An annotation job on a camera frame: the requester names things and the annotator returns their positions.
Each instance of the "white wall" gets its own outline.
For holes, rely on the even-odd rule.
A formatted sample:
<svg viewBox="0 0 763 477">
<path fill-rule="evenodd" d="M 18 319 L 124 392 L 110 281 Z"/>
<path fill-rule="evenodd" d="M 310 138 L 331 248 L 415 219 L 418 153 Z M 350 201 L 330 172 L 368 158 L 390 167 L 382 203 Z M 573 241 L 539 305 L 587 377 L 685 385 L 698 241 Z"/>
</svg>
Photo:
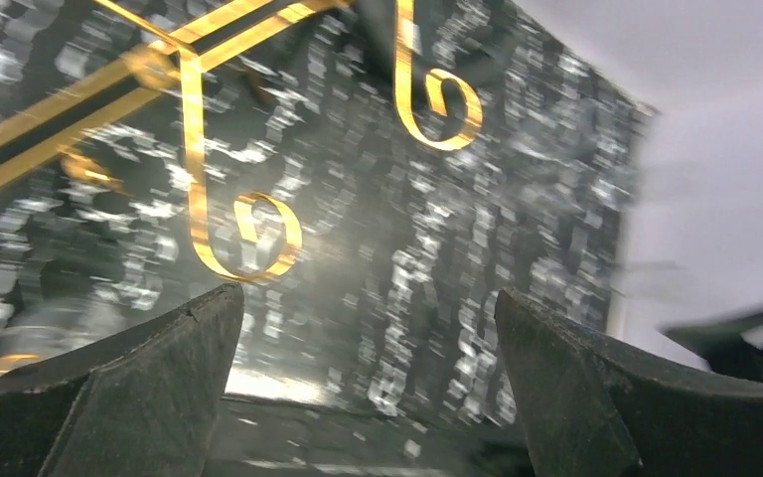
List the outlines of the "white wall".
<svg viewBox="0 0 763 477">
<path fill-rule="evenodd" d="M 517 0 L 661 113 L 640 144 L 609 332 L 702 360 L 661 325 L 763 302 L 763 0 Z"/>
</svg>

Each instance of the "black object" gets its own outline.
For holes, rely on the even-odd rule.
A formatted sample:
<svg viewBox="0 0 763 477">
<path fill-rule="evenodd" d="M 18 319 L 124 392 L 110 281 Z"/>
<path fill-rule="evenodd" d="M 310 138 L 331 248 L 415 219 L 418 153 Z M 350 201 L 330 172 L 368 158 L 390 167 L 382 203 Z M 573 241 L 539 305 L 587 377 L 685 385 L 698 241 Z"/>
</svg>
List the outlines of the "black object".
<svg viewBox="0 0 763 477">
<path fill-rule="evenodd" d="M 442 1 L 452 6 L 455 3 L 455 0 Z M 492 7 L 493 18 L 491 24 L 485 27 L 485 38 L 473 38 L 472 43 L 477 44 L 476 48 L 459 58 L 456 68 L 451 72 L 471 87 L 480 87 L 500 80 L 522 39 L 519 34 L 521 20 L 516 4 L 511 0 L 489 0 L 486 3 Z M 370 42 L 368 53 L 375 66 L 380 73 L 392 78 L 395 67 L 396 0 L 356 0 L 353 8 L 358 13 L 358 23 Z M 427 9 L 417 9 L 414 12 L 414 24 L 423 34 L 433 33 L 437 29 L 437 25 L 433 25 L 428 18 L 430 15 Z M 428 55 L 414 52 L 415 93 L 424 95 L 425 77 L 433 68 L 441 67 Z"/>
<path fill-rule="evenodd" d="M 199 475 L 242 320 L 224 285 L 0 378 L 0 477 Z"/>
<path fill-rule="evenodd" d="M 763 384 L 586 328 L 518 291 L 496 323 L 536 475 L 763 476 Z"/>
<path fill-rule="evenodd" d="M 744 334 L 763 326 L 763 306 L 714 320 L 708 325 L 673 327 L 663 333 L 704 358 L 716 373 L 763 383 L 763 349 Z"/>
</svg>

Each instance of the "marble pattern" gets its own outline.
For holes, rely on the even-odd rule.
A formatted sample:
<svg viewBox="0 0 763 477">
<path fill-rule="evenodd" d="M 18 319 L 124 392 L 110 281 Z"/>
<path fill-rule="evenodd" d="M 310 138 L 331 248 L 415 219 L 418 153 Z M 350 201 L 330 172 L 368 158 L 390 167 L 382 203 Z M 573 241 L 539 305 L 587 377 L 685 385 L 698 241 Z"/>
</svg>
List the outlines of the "marble pattern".
<svg viewBox="0 0 763 477">
<path fill-rule="evenodd" d="M 77 3 L 0 1 L 0 119 L 149 40 Z M 166 28 L 219 3 L 121 2 Z M 479 6 L 459 0 L 449 12 L 432 48 L 441 62 L 451 66 L 484 23 Z M 507 425 L 516 410 L 497 349 L 498 290 L 518 287 L 604 327 L 636 105 L 523 15 L 511 67 L 479 90 L 478 139 L 429 150 L 398 123 L 388 81 L 368 72 L 353 20 L 314 18 L 235 60 L 260 74 L 270 104 L 230 69 L 207 77 L 217 256 L 252 270 L 278 251 L 280 222 L 266 209 L 256 212 L 262 240 L 240 242 L 240 192 L 288 203 L 305 233 L 292 270 L 246 289 L 228 392 Z M 46 287 L 69 294 L 77 275 L 86 300 L 133 323 L 220 282 L 186 237 L 178 101 L 168 94 L 80 147 L 130 197 L 54 167 L 0 195 L 0 320 L 45 306 Z M 434 134 L 447 126 L 419 117 Z M 46 277 L 63 249 L 97 258 Z"/>
</svg>

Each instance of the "black marbled surface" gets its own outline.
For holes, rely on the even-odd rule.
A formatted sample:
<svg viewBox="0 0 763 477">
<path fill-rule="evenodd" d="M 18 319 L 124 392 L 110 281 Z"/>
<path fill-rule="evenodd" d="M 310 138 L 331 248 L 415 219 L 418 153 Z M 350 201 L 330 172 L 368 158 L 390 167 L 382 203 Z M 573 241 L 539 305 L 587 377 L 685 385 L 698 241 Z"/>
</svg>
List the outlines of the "black marbled surface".
<svg viewBox="0 0 763 477">
<path fill-rule="evenodd" d="M 169 29 L 219 3 L 122 2 Z M 446 3 L 440 32 L 464 33 L 450 45 L 489 18 L 484 2 Z M 143 40 L 88 0 L 0 9 L 0 119 Z M 278 251 L 281 226 L 266 209 L 265 239 L 241 242 L 231 214 L 241 192 L 285 201 L 305 233 L 286 275 L 246 286 L 229 393 L 504 426 L 516 411 L 492 317 L 498 289 L 604 326 L 637 113 L 524 16 L 520 35 L 512 66 L 479 91 L 479 138 L 453 154 L 400 125 L 344 12 L 235 60 L 260 72 L 270 102 L 229 68 L 208 77 L 219 258 L 252 270 Z M 0 318 L 20 322 L 65 297 L 94 303 L 76 318 L 91 326 L 137 323 L 220 283 L 188 242 L 178 105 L 168 94 L 80 146 L 131 197 L 69 183 L 55 166 L 0 193 Z"/>
</svg>

